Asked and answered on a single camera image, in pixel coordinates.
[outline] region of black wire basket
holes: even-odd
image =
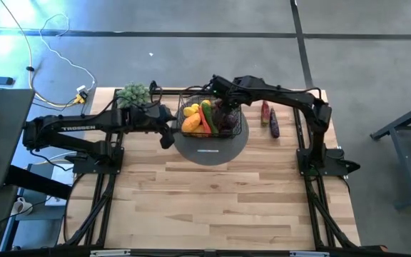
[[[214,103],[216,98],[213,97],[208,92],[190,90],[190,88],[182,91],[178,97],[178,111],[177,111],[177,127],[181,128],[183,122],[187,117],[183,115],[183,109],[189,107],[193,104],[201,105],[202,101],[209,100],[211,103]],[[224,115],[216,114],[219,112],[219,107],[213,107],[213,115]],[[197,137],[197,138],[234,138],[242,132],[242,109],[239,106],[238,108],[231,111],[229,115],[232,115],[235,119],[235,126],[233,128],[224,128],[220,122],[215,124],[219,133],[193,133],[193,132],[181,132],[183,136],[186,137]]]

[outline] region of wooden table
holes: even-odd
[[[104,108],[114,90],[96,89],[92,114]],[[164,96],[162,102],[176,112],[177,96]],[[125,135],[125,156],[116,180],[105,247],[314,249],[305,184],[295,157],[298,142],[293,110],[270,106],[277,113],[280,138],[271,138],[269,128],[260,126],[261,102],[242,106],[250,131],[247,145],[235,159],[219,166],[191,163],[174,146],[162,149],[159,134]],[[101,140],[104,133],[87,132],[85,138]],[[325,142],[329,148],[337,146],[332,124]],[[324,180],[332,217],[359,245],[346,185],[335,177]],[[72,193],[69,237],[90,211],[95,183],[96,175],[85,175]],[[327,243],[323,220],[319,220]],[[93,242],[100,224],[98,217]]]

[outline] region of table leg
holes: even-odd
[[[25,189],[45,193],[46,195],[67,199],[71,187],[58,181],[44,178],[27,171],[26,169],[10,165],[6,177],[6,184],[19,186]]]

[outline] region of gray floor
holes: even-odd
[[[6,0],[23,27],[38,29],[58,12],[83,31],[295,32],[289,0]],[[305,33],[411,34],[411,0],[298,0]],[[15,24],[0,4],[0,27]],[[48,26],[62,29],[58,17]],[[212,74],[228,78],[251,74],[268,83],[305,88],[296,39],[204,39],[128,37],[48,37],[51,46],[84,65],[98,86],[129,81],[162,86],[204,84]],[[75,88],[91,83],[30,36],[37,74],[34,86],[52,101],[68,101]],[[369,133],[411,109],[411,41],[306,40],[313,83],[328,91],[338,141],[346,157],[362,168],[350,176],[352,203],[363,245],[383,244],[411,253],[411,208],[392,203],[406,197],[405,183],[389,138],[373,142]],[[13,76],[15,88],[27,87],[28,53],[20,36],[0,36],[0,75]],[[78,114],[79,108],[64,114]],[[29,119],[55,111],[31,108]],[[44,150],[47,156],[60,152]],[[14,164],[39,161],[23,146]],[[58,224],[24,224],[52,234]],[[25,247],[51,246],[54,237]]]

